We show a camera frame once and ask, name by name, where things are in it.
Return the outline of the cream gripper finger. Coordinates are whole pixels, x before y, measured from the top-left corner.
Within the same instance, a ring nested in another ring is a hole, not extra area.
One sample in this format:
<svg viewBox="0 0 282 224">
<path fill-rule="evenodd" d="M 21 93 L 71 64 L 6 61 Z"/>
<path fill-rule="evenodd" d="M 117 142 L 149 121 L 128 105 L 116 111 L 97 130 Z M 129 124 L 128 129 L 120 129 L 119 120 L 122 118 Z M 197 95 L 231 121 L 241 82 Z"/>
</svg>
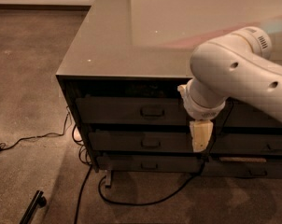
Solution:
<svg viewBox="0 0 282 224">
<path fill-rule="evenodd" d="M 211 120 L 195 120 L 190 122 L 190 134 L 194 152 L 205 151 L 213 131 Z"/>
</svg>

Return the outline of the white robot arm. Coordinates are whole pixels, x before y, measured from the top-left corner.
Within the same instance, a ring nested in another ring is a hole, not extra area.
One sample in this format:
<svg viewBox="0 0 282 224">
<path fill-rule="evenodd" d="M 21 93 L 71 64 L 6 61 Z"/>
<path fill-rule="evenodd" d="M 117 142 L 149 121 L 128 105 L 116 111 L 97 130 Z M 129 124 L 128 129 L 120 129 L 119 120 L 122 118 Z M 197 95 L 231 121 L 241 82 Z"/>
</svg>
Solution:
<svg viewBox="0 0 282 224">
<path fill-rule="evenodd" d="M 282 65 L 269 60 L 272 41 L 261 28 L 245 27 L 199 45 L 190 57 L 193 78 L 177 87 L 192 117 L 195 152 L 206 150 L 211 122 L 230 97 L 282 122 Z"/>
</svg>

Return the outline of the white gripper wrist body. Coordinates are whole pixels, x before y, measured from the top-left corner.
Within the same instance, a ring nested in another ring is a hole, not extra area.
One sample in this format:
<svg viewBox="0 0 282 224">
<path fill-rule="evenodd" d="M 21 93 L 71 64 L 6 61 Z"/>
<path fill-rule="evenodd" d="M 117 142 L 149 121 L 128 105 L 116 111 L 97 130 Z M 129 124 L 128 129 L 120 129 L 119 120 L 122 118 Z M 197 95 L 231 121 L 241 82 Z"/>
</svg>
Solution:
<svg viewBox="0 0 282 224">
<path fill-rule="evenodd" d="M 214 119 L 226 104 L 226 98 L 218 96 L 199 82 L 179 85 L 177 91 L 185 110 L 195 120 Z"/>
</svg>

